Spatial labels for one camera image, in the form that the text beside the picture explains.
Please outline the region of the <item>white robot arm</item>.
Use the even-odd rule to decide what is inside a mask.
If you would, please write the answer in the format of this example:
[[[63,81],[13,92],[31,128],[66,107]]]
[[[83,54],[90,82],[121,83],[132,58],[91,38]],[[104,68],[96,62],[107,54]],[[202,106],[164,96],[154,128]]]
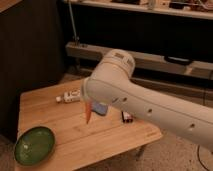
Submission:
[[[81,97],[130,113],[213,151],[213,108],[132,83],[134,68],[131,54],[110,50],[84,80]]]

